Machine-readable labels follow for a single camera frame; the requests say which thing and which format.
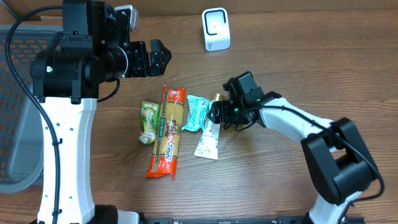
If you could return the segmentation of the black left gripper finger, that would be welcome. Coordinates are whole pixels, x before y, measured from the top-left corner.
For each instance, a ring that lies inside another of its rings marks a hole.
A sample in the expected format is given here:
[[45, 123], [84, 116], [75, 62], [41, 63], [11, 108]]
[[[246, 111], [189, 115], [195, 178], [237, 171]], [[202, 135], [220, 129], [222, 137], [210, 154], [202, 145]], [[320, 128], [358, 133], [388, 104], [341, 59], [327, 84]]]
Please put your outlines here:
[[170, 54], [150, 53], [150, 77], [161, 76], [165, 73], [166, 66], [170, 61]]
[[159, 40], [150, 41], [150, 61], [151, 62], [169, 62], [172, 58], [171, 51]]

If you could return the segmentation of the teal snack packet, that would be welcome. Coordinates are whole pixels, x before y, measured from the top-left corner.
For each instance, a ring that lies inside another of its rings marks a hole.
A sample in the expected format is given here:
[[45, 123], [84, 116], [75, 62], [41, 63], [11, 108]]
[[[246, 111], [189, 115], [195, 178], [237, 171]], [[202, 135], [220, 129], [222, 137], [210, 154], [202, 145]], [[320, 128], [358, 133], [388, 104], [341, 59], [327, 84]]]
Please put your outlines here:
[[187, 100], [189, 112], [187, 122], [182, 129], [191, 132], [204, 129], [206, 116], [210, 107], [210, 100], [194, 95], [188, 95]]

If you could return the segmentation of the white tube with gold cap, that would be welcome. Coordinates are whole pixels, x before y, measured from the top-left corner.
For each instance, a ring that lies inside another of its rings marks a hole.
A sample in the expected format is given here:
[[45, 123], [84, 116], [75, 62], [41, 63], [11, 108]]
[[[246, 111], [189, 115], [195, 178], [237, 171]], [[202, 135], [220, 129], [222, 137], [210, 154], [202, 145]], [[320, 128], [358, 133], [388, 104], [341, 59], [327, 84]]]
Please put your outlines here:
[[[215, 101], [224, 100], [224, 96], [215, 93], [210, 96], [210, 107]], [[220, 134], [220, 124], [212, 123], [206, 118], [205, 127], [202, 129], [202, 134], [195, 149], [194, 155], [197, 157], [204, 157], [207, 159], [218, 159], [218, 140]]]

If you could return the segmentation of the green juice pouch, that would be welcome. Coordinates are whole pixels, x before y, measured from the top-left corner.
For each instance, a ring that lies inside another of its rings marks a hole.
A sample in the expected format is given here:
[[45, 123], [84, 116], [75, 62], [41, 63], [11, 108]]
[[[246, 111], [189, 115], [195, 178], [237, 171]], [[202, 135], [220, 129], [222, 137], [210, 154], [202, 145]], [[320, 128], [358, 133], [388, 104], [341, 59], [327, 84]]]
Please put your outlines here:
[[152, 144], [156, 139], [157, 125], [159, 116], [159, 105], [156, 103], [143, 101], [141, 105], [141, 124], [143, 131], [139, 136], [140, 142]]

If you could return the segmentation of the orange spaghetti packet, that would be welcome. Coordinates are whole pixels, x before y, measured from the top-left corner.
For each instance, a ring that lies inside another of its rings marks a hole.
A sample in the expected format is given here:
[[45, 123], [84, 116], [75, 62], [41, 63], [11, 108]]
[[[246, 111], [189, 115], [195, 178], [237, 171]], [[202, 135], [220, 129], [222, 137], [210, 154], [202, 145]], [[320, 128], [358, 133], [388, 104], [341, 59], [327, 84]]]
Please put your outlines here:
[[175, 178], [185, 98], [186, 88], [170, 89], [164, 86], [154, 148], [149, 170], [146, 174], [147, 178], [158, 178], [166, 175]]

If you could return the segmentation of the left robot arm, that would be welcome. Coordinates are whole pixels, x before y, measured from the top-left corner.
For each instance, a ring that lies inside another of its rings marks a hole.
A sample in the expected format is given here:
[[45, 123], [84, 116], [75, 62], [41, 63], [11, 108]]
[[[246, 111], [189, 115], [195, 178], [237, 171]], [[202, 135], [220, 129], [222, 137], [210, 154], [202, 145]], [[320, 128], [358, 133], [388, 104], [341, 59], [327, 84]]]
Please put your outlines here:
[[42, 107], [44, 183], [37, 223], [142, 223], [139, 212], [97, 205], [90, 185], [91, 129], [104, 82], [163, 75], [170, 51], [130, 40], [138, 12], [131, 5], [64, 1], [59, 50], [44, 50], [30, 66]]

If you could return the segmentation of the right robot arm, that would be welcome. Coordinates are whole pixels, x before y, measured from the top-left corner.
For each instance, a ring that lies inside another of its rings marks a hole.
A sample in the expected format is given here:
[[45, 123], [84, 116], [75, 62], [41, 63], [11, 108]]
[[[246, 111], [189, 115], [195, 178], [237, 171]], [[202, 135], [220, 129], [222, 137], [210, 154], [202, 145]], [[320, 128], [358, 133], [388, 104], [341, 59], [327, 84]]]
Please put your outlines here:
[[318, 192], [303, 217], [279, 217], [282, 223], [364, 223], [347, 217], [349, 208], [380, 197], [385, 183], [356, 125], [348, 118], [319, 118], [290, 104], [282, 95], [264, 93], [251, 72], [223, 84], [228, 100], [211, 104], [209, 120], [243, 131], [254, 124], [276, 130], [300, 144]]

